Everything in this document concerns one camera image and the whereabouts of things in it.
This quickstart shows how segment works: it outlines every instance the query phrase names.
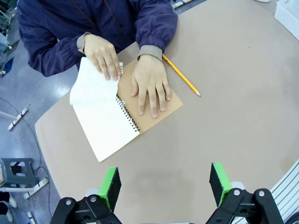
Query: yellow pencil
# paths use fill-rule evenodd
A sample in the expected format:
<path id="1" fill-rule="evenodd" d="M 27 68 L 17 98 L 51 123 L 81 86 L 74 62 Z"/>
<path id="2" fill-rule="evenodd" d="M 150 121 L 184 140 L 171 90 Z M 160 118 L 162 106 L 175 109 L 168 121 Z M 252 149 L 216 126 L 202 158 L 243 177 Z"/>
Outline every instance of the yellow pencil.
<path id="1" fill-rule="evenodd" d="M 190 81 L 177 69 L 176 66 L 174 66 L 173 63 L 171 63 L 171 61 L 165 56 L 162 55 L 163 59 L 179 74 L 179 76 L 181 76 L 181 78 L 190 86 L 190 88 L 201 97 L 199 91 L 194 87 L 194 85 L 192 85 L 192 83 L 190 83 Z"/>

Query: notebook page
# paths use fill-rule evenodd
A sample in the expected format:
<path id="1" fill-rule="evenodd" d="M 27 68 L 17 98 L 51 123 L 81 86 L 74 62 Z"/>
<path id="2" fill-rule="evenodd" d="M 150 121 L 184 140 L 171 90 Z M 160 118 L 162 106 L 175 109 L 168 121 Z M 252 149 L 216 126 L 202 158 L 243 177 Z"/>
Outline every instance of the notebook page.
<path id="1" fill-rule="evenodd" d="M 86 57 L 81 59 L 77 80 L 71 89 L 70 104 L 93 104 L 103 100 L 114 100 L 118 81 L 106 80 Z"/>
<path id="2" fill-rule="evenodd" d="M 139 135 L 115 99 L 113 102 L 73 107 L 99 162 Z"/>

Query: table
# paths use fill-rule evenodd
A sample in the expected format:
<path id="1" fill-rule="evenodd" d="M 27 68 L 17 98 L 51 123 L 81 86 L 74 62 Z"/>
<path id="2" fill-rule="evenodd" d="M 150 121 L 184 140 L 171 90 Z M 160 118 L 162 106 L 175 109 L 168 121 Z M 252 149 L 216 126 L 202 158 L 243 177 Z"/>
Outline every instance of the table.
<path id="1" fill-rule="evenodd" d="M 275 2 L 270 4 L 275 9 Z M 128 64 L 136 43 L 119 54 Z M 208 183 L 221 161 L 249 192 L 271 189 L 299 158 L 299 42 L 252 0 L 208 0 L 179 16 L 165 55 L 200 90 L 165 64 L 184 105 L 104 162 L 97 162 L 69 94 L 36 123 L 61 197 L 79 200 L 118 166 L 115 213 L 123 223 L 204 223 L 216 208 Z"/>

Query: gray plastic stool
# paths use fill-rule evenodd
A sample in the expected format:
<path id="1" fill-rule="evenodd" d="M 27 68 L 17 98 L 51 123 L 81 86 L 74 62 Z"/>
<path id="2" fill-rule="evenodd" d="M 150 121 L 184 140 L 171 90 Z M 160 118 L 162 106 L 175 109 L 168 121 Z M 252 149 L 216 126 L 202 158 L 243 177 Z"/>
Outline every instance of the gray plastic stool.
<path id="1" fill-rule="evenodd" d="M 33 175 L 30 163 L 33 162 L 31 158 L 19 158 L 19 159 L 2 159 L 4 169 L 2 168 L 4 182 L 0 187 L 9 188 L 15 184 L 17 188 L 20 185 L 26 185 L 26 187 L 33 187 L 38 183 L 38 178 Z M 21 162 L 24 162 L 25 166 L 19 166 Z"/>

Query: hand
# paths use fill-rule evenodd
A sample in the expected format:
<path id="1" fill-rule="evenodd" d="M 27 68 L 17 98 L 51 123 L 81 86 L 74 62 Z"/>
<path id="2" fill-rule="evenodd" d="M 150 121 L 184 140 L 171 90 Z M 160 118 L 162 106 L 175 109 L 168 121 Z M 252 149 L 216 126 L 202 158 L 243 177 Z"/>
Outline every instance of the hand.
<path id="1" fill-rule="evenodd" d="M 109 80 L 109 69 L 113 79 L 117 80 L 121 75 L 121 68 L 113 44 L 92 34 L 84 36 L 84 44 L 84 53 L 97 70 L 103 72 L 105 78 Z"/>
<path id="2" fill-rule="evenodd" d="M 148 92 L 151 116 L 158 117 L 156 91 L 160 110 L 166 111 L 165 99 L 171 100 L 172 95 L 164 65 L 155 56 L 141 55 L 132 74 L 132 96 L 139 93 L 138 111 L 140 115 L 144 114 L 144 104 Z"/>

